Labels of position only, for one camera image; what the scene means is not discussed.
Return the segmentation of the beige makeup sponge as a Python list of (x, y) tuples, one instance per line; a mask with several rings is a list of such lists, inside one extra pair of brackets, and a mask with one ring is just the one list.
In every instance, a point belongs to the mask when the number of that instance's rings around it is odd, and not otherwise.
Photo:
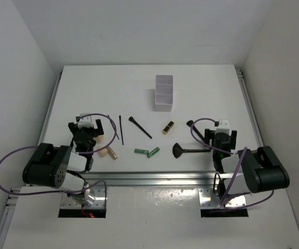
[(94, 138), (97, 143), (101, 143), (104, 140), (104, 135), (99, 135)]
[(98, 147), (99, 151), (98, 151), (98, 154), (99, 156), (102, 158), (102, 157), (105, 157), (106, 155), (108, 155), (108, 150), (107, 148), (103, 148), (103, 147)]

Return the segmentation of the rose gold lipstick tube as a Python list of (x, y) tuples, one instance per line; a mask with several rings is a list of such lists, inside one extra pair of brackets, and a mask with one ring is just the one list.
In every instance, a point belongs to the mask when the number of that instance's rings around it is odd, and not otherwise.
[(116, 160), (118, 158), (117, 154), (111, 149), (110, 146), (107, 147), (107, 151), (113, 160)]

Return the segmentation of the thin black makeup brush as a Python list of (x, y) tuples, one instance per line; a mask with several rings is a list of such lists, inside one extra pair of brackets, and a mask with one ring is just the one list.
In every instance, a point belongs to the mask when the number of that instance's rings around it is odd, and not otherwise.
[(122, 129), (122, 116), (119, 115), (119, 125), (120, 125), (120, 135), (121, 135), (121, 141), (122, 145), (124, 145), (124, 139), (123, 139), (123, 129)]

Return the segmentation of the black angled makeup brush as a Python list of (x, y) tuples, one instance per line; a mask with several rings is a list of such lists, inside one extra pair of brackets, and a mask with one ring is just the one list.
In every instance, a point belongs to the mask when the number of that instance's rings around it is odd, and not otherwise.
[(138, 127), (148, 138), (152, 139), (152, 136), (133, 117), (129, 117), (129, 121)]

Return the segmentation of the black fan makeup brush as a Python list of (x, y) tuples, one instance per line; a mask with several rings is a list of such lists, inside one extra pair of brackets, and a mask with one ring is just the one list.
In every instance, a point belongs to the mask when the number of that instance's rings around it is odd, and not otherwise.
[(178, 143), (175, 143), (172, 148), (173, 156), (178, 159), (182, 154), (186, 153), (209, 153), (211, 150), (209, 148), (205, 149), (183, 149)]

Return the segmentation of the black gold lipstick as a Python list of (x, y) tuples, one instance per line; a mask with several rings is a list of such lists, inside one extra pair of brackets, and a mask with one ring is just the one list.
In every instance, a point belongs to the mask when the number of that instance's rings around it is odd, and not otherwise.
[(166, 126), (165, 128), (162, 130), (163, 134), (167, 134), (171, 128), (174, 126), (174, 122), (173, 121), (170, 121)]

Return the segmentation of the green lip balm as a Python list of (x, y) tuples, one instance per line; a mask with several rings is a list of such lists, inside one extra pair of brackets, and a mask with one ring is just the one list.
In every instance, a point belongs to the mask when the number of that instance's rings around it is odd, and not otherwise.
[(153, 149), (152, 151), (147, 153), (147, 157), (151, 158), (152, 156), (154, 156), (156, 153), (158, 153), (160, 151), (159, 147), (156, 147), (155, 149)]
[(147, 155), (149, 153), (149, 151), (148, 150), (144, 150), (144, 149), (135, 148), (134, 149), (134, 153), (136, 153), (136, 154), (142, 154), (142, 155)]

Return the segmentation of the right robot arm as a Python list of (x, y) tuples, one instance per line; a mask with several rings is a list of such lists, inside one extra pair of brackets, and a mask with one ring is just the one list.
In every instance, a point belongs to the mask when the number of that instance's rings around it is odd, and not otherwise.
[(214, 177), (213, 194), (224, 200), (227, 197), (289, 187), (288, 172), (271, 147), (247, 149), (245, 152), (239, 150), (233, 155), (219, 151), (230, 152), (235, 149), (236, 136), (235, 130), (229, 135), (227, 131), (205, 129), (205, 142), (215, 148), (212, 158), (217, 174)]

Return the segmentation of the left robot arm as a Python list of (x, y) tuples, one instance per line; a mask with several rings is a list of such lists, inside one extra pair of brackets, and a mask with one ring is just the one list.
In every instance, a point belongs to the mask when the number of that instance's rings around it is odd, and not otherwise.
[(95, 139), (104, 135), (101, 121), (97, 119), (95, 123), (91, 117), (82, 118), (77, 123), (70, 122), (68, 128), (73, 138), (68, 146), (41, 143), (23, 170), (24, 183), (65, 191), (83, 204), (93, 201), (94, 194), (90, 189), (77, 193), (71, 191), (89, 186), (80, 173), (92, 168)]

